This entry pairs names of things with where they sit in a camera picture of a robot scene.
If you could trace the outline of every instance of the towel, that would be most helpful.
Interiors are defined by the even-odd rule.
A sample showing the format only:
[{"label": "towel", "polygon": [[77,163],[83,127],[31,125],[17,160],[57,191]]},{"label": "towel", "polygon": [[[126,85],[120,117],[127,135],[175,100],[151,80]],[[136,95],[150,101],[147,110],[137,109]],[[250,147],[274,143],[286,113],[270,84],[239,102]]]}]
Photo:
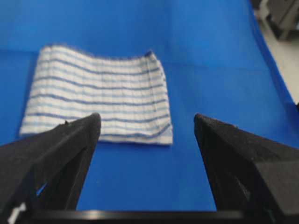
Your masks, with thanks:
[{"label": "towel", "polygon": [[100,141],[172,144],[166,77],[153,52],[103,58],[45,46],[20,134],[44,132],[93,112],[101,115]]}]

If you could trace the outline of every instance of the cloth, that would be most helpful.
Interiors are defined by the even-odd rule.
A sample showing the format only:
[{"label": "cloth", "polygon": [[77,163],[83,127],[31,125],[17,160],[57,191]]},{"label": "cloth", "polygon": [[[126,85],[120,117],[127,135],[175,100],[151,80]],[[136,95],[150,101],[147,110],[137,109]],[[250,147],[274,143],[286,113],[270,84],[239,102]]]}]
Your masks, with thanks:
[{"label": "cloth", "polygon": [[62,45],[39,55],[20,134],[40,133],[92,112],[100,140],[172,144],[165,73],[154,53],[95,57]]}]

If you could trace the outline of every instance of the white floor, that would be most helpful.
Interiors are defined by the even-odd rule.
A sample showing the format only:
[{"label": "white floor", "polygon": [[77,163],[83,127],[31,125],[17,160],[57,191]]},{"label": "white floor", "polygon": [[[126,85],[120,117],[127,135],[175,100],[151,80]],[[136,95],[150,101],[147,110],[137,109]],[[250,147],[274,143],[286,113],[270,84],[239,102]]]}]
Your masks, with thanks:
[{"label": "white floor", "polygon": [[287,41],[278,41],[264,20],[259,20],[260,30],[268,45],[294,103],[299,102],[299,35]]}]

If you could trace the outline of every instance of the blue surface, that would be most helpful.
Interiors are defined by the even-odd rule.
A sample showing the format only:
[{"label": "blue surface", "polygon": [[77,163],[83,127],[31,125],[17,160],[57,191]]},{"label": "blue surface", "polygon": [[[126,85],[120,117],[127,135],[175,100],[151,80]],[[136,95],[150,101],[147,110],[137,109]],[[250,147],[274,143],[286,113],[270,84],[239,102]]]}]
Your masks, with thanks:
[{"label": "blue surface", "polygon": [[43,45],[102,56],[151,49],[162,61],[174,144],[98,143],[79,210],[215,210],[197,112],[299,146],[298,112],[245,0],[9,1],[0,30],[1,144],[16,139]]}]

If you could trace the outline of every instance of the blue tablecloth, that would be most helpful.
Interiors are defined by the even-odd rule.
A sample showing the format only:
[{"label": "blue tablecloth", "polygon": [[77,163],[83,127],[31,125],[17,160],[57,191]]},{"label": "blue tablecloth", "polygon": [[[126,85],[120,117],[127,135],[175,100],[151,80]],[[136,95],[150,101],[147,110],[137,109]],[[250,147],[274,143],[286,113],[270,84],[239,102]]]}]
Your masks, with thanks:
[{"label": "blue tablecloth", "polygon": [[299,146],[298,112],[246,0],[2,1],[0,33],[0,144],[17,139],[43,45],[162,61],[174,144],[98,143],[79,210],[215,210],[197,112]]}]

